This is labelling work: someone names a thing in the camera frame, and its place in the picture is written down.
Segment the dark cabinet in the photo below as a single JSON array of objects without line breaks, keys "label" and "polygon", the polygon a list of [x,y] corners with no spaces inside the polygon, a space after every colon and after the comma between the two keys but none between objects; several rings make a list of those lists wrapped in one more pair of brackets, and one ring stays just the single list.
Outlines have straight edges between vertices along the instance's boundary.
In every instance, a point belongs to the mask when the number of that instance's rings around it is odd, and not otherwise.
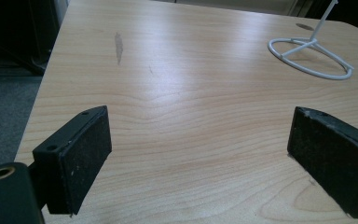
[{"label": "dark cabinet", "polygon": [[0,54],[42,76],[71,0],[0,0]]}]

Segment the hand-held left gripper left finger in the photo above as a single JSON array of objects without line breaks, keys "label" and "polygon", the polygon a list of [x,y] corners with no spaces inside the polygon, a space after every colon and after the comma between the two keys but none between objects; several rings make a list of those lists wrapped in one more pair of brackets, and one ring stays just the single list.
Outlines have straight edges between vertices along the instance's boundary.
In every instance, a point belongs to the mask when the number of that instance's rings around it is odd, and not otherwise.
[{"label": "hand-held left gripper left finger", "polygon": [[51,214],[77,214],[111,152],[107,107],[77,114],[33,150],[38,204]]}]

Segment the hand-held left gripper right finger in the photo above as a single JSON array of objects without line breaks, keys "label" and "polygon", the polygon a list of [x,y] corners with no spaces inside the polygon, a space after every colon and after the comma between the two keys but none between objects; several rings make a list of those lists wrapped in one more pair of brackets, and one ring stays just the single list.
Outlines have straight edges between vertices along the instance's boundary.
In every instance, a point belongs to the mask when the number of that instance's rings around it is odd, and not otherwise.
[{"label": "hand-held left gripper right finger", "polygon": [[298,106],[287,146],[342,210],[358,218],[358,129],[327,113]]}]

